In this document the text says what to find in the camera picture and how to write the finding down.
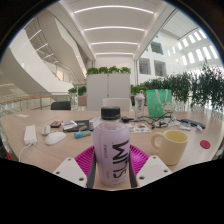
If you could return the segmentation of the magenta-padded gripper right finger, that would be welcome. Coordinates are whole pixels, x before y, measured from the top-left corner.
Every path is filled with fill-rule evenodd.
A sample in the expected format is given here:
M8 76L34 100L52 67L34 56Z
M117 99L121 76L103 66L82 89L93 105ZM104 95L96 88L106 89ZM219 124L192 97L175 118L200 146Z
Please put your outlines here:
M158 156L148 156L136 146L130 146L129 179L132 188L143 187L171 173Z

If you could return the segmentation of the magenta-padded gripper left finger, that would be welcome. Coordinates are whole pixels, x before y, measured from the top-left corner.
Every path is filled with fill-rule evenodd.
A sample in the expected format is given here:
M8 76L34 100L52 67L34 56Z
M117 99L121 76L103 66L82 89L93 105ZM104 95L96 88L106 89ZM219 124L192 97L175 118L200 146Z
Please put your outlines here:
M93 188L96 173L94 147L91 146L75 158L66 158L54 174L84 188Z

